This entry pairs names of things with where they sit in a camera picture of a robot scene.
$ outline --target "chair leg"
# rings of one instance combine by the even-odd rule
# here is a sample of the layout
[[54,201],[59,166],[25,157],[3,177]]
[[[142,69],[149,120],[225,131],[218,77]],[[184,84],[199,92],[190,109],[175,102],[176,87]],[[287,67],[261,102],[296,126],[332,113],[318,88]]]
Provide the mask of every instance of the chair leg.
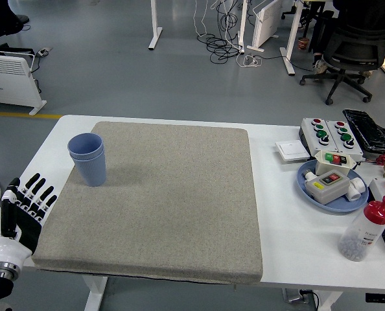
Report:
[[351,80],[349,77],[345,76],[344,82],[346,84],[348,84],[349,86],[355,88],[357,91],[361,92],[365,96],[367,96],[366,98],[368,98],[368,99],[366,100],[366,98],[364,98],[363,99],[364,102],[369,102],[371,100],[373,95],[369,91],[364,89],[362,86],[360,86],[358,83],[356,83],[354,80]]
[[344,76],[338,75],[338,78],[335,80],[335,83],[328,94],[327,100],[325,101],[326,105],[331,105],[333,103],[331,96],[334,94],[336,88],[340,85],[342,81],[344,81]]
[[305,79],[315,79],[315,80],[336,80],[338,78],[338,73],[321,73],[318,75],[304,75],[302,76],[301,81],[305,81]]

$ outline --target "green button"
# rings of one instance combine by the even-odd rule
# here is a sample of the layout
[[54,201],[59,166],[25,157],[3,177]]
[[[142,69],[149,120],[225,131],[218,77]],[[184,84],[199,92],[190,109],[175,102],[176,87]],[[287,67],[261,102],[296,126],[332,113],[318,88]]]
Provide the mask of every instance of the green button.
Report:
[[319,130],[316,132],[316,137],[318,138],[321,138],[323,136],[327,135],[327,132],[323,131],[323,130]]
[[325,154],[325,160],[332,161],[333,160],[333,155],[332,154]]
[[342,134],[341,135],[341,140],[342,141],[348,141],[348,140],[350,140],[352,137],[351,137],[351,135],[349,135],[349,134]]

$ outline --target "red button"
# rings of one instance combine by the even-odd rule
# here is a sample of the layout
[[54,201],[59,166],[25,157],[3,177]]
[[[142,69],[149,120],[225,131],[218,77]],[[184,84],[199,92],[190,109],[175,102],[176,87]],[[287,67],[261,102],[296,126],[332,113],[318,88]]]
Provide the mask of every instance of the red button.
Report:
[[331,175],[329,175],[329,178],[331,178],[332,180],[337,180],[340,177],[338,175],[336,175],[336,174],[331,174]]

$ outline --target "white table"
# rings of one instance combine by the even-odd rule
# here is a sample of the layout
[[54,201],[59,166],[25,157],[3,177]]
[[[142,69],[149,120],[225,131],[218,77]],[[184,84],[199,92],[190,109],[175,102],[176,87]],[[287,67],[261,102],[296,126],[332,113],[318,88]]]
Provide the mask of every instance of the white table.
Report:
[[[22,184],[36,172],[60,193],[73,161],[65,146],[76,134],[90,132],[98,121],[143,122],[243,128],[248,131],[261,234],[261,286],[319,290],[321,311],[331,310],[342,292],[385,293],[385,245],[377,242],[363,262],[351,262],[336,247],[345,228],[360,212],[334,214],[309,203],[300,193],[296,171],[301,163],[282,161],[276,141],[298,139],[298,126],[166,121],[67,115],[62,117],[24,173]],[[368,184],[382,168],[363,163],[356,170]],[[33,267],[29,259],[26,267]],[[86,310],[98,310],[106,277],[85,277],[91,288]]]
[[[309,1],[321,1],[321,2],[330,2],[332,0],[309,0]],[[279,50],[281,51],[281,55],[283,57],[283,62],[285,63],[286,70],[288,71],[288,75],[294,76],[295,70],[290,63],[290,58],[292,57],[292,51],[295,45],[296,33],[298,32],[299,20],[302,15],[303,2],[300,0],[296,1],[296,13],[294,15],[294,20],[292,22],[292,28],[290,29],[290,35],[288,40],[288,45],[286,48],[281,47]]]

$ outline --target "stacked cups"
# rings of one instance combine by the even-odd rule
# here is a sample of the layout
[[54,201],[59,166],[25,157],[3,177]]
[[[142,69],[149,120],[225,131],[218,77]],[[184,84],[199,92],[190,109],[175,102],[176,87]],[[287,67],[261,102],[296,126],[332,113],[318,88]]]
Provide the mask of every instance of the stacked cups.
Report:
[[94,133],[74,136],[67,149],[86,185],[97,187],[106,181],[106,160],[102,138]]

